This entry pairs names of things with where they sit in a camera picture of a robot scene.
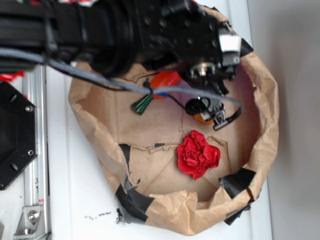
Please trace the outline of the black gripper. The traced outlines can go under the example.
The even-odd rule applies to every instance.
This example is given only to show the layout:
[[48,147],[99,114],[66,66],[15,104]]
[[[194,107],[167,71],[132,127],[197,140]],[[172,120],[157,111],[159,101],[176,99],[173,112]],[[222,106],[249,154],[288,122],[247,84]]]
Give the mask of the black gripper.
[[[242,38],[192,0],[138,0],[141,52],[147,70],[176,70],[195,88],[211,87],[226,95],[240,63]],[[185,105],[189,115],[208,113],[213,129],[229,124],[220,100],[198,97]]]

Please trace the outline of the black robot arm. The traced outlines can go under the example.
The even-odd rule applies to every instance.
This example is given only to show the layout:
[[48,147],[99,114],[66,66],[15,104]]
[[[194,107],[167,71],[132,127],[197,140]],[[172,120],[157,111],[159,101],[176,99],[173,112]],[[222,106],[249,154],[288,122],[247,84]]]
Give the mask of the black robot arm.
[[192,0],[99,0],[91,6],[54,0],[0,3],[0,72],[48,65],[103,86],[133,64],[177,71],[191,85],[185,111],[219,130],[226,117],[225,79],[234,79],[242,38]]

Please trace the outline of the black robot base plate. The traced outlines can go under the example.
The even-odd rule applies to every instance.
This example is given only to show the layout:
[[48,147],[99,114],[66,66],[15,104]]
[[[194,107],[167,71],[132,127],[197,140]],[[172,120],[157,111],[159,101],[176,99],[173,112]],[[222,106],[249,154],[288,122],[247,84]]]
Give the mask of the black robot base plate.
[[36,106],[0,82],[0,189],[6,190],[37,156]]

